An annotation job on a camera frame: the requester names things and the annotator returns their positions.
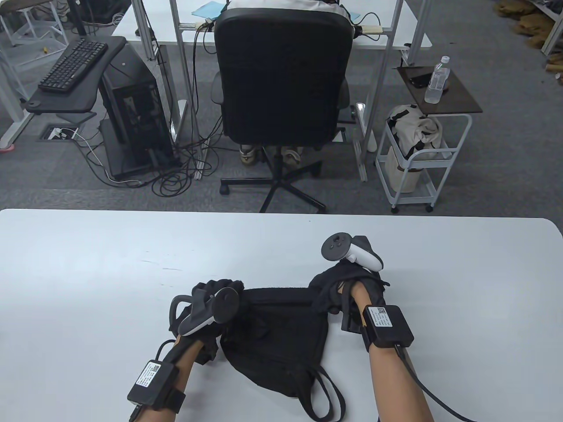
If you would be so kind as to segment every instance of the phone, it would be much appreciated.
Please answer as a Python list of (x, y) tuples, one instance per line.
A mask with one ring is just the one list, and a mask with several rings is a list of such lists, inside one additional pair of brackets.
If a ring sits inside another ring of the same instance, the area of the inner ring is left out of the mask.
[(425, 73), (424, 75), (415, 76), (410, 78), (409, 81), (415, 88), (426, 88), (432, 79), (431, 73)]

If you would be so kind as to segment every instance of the chair base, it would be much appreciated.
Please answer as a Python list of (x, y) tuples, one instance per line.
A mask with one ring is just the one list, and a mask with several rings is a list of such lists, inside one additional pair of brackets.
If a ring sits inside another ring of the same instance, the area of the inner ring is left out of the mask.
[(286, 174), (283, 174), (283, 156), (282, 147), (276, 148), (276, 153), (274, 155), (274, 163), (272, 164), (266, 155), (266, 151), (263, 151), (263, 156), (272, 172), (272, 177), (248, 177), (248, 178), (225, 178), (221, 179), (221, 187), (219, 188), (219, 193), (221, 195), (228, 195), (230, 193), (229, 186), (264, 186), (270, 185), (270, 192), (266, 196), (266, 200), (260, 208), (261, 213), (265, 213), (266, 209), (270, 205), (274, 193), (279, 188), (285, 189), (290, 194), (295, 195), (302, 201), (307, 202), (309, 205), (314, 206), (318, 211), (318, 214), (326, 214), (327, 206), (323, 203), (317, 201), (313, 197), (307, 195), (306, 193), (300, 191), (298, 188), (294, 187), (291, 183), (305, 174), (311, 174), (316, 177), (320, 174), (321, 167), (323, 165), (322, 161), (317, 161), (316, 163), (306, 165), (304, 167), (298, 168)]

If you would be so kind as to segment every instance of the water bottle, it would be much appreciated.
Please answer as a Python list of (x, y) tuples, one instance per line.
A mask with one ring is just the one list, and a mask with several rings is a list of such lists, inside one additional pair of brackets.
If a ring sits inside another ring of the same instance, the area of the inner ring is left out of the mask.
[(442, 91), (450, 75), (450, 69), (447, 66), (450, 58), (448, 56), (442, 57), (440, 63), (434, 68), (434, 73), (432, 73), (432, 79), (428, 84), (428, 89), (424, 95), (424, 100), (430, 104), (438, 104), (440, 98), (442, 98)]

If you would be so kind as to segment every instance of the chair backrest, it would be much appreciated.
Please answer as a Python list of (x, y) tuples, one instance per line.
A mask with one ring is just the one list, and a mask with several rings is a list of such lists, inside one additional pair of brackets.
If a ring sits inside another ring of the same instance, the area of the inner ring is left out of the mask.
[(321, 11), (235, 8), (215, 23), (225, 134), (240, 144), (319, 146), (336, 133), (350, 22)]

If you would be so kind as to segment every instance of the forearm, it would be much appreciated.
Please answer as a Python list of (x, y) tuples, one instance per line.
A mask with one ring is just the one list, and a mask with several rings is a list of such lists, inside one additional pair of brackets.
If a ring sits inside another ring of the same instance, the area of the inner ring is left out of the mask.
[[(191, 368), (194, 366), (195, 358), (203, 347), (200, 341), (195, 342), (181, 359), (176, 363), (180, 370), (176, 380), (175, 388), (184, 391), (186, 389), (187, 379), (190, 377)], [(170, 409), (153, 410), (144, 409), (136, 422), (173, 422), (176, 414)]]
[[(365, 288), (352, 288), (362, 311), (371, 305)], [(422, 391), (414, 383), (394, 349), (369, 348), (373, 392), (381, 422), (434, 422)]]

